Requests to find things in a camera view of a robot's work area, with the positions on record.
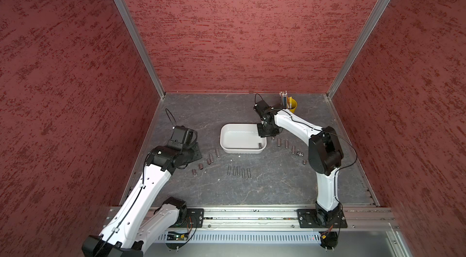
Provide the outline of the white plastic storage box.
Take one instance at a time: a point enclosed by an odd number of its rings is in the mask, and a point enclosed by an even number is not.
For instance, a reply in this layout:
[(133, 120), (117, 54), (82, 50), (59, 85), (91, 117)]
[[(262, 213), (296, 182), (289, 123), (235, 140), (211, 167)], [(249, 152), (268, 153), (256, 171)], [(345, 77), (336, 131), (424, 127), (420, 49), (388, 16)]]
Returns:
[(229, 154), (259, 154), (267, 147), (267, 139), (258, 135), (257, 124), (226, 124), (220, 132), (220, 146)]

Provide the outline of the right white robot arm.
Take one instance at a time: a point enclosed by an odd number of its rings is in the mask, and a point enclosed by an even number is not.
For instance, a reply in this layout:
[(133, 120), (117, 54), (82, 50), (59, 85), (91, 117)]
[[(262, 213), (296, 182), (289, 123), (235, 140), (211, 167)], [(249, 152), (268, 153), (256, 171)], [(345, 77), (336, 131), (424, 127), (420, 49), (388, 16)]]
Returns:
[(308, 163), (317, 176), (316, 223), (329, 227), (341, 211), (338, 200), (338, 173), (344, 157), (339, 137), (332, 127), (320, 127), (286, 109), (254, 105), (261, 123), (261, 138), (277, 136), (287, 130), (308, 146)]

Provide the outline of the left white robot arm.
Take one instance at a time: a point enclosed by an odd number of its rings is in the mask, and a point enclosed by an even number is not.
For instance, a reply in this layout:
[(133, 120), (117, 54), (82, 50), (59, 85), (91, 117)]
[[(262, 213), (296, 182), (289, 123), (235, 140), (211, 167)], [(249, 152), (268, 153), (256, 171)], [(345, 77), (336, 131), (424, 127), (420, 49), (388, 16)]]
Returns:
[(198, 144), (157, 146), (146, 157), (136, 188), (97, 236), (82, 245), (86, 257), (142, 257), (170, 227), (186, 228), (191, 240), (203, 225), (202, 209), (189, 210), (184, 201), (169, 197), (146, 218), (153, 202), (176, 169), (202, 158)]

